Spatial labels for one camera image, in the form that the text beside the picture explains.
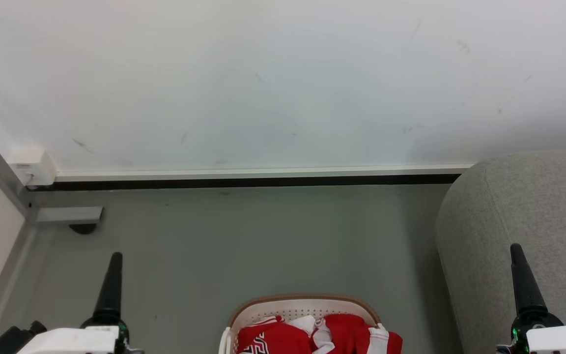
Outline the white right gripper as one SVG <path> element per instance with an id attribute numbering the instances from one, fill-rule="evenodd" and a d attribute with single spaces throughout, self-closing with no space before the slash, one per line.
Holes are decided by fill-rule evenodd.
<path id="1" fill-rule="evenodd" d="M 510 328 L 511 344 L 497 345 L 497 353 L 566 354 L 566 325 L 548 312 L 518 243 L 510 245 L 510 271 L 517 317 Z"/>

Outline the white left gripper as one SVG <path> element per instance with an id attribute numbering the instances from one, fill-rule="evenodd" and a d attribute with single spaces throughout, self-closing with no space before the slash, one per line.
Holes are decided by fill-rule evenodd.
<path id="1" fill-rule="evenodd" d="M 121 320 L 123 254 L 114 252 L 93 315 L 80 328 L 36 334 L 19 354 L 131 354 L 130 334 Z"/>

